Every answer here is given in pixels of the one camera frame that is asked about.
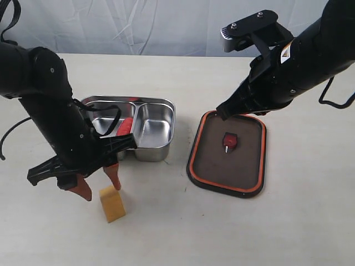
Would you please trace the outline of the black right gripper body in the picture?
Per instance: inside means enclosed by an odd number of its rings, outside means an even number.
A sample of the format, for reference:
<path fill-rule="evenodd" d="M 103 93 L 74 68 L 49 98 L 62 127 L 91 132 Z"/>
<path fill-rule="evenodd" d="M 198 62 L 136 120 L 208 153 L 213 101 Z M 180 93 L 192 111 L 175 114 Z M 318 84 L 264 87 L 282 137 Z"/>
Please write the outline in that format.
<path fill-rule="evenodd" d="M 268 55 L 259 55 L 250 63 L 245 80 L 216 111 L 226 120 L 239 114 L 265 115 L 283 109 L 300 95 L 299 71 L 298 48 L 276 47 Z"/>

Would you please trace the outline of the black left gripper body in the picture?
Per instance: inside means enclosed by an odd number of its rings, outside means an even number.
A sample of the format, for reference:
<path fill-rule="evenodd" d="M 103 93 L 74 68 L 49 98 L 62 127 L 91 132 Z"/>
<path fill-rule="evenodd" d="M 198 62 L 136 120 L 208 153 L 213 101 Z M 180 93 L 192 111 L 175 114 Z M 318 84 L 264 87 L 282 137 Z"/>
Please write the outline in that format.
<path fill-rule="evenodd" d="M 109 136 L 121 109 L 111 105 L 107 110 L 114 110 L 116 116 L 107 132 L 100 134 L 84 116 L 86 111 L 95 112 L 94 107 L 80 102 L 28 103 L 27 113 L 55 152 L 54 157 L 28 171 L 28 181 L 35 186 L 56 177 L 59 188 L 68 190 L 79 184 L 77 174 L 88 177 L 101 167 L 115 164 L 116 153 L 136 148 L 133 134 Z"/>

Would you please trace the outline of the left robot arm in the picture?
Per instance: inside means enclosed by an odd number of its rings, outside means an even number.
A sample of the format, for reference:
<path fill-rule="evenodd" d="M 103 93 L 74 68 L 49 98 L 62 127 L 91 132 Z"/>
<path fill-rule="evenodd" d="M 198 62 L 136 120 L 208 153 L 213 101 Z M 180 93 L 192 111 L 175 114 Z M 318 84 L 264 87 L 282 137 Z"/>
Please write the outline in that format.
<path fill-rule="evenodd" d="M 136 148 L 133 134 L 111 135 L 121 109 L 109 106 L 115 110 L 115 118 L 105 133 L 98 133 L 87 117 L 95 108 L 73 98 L 66 64 L 55 52 L 1 43 L 1 95 L 19 100 L 55 152 L 54 157 L 28 171 L 32 185 L 54 177 L 61 190 L 90 201 L 92 191 L 86 178 L 102 168 L 114 188 L 121 188 L 116 155 Z"/>

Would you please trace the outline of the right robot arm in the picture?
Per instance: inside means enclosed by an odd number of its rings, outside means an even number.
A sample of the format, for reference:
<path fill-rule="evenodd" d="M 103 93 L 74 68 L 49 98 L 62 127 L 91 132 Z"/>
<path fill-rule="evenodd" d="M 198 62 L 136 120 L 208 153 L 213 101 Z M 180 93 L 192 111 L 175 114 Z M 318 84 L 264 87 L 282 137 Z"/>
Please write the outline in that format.
<path fill-rule="evenodd" d="M 264 115 L 287 107 L 297 96 L 354 63 L 354 2 L 328 1 L 321 17 L 294 37 L 274 11 L 263 10 L 222 28 L 224 51 L 255 46 L 259 55 L 235 92 L 216 111 Z"/>

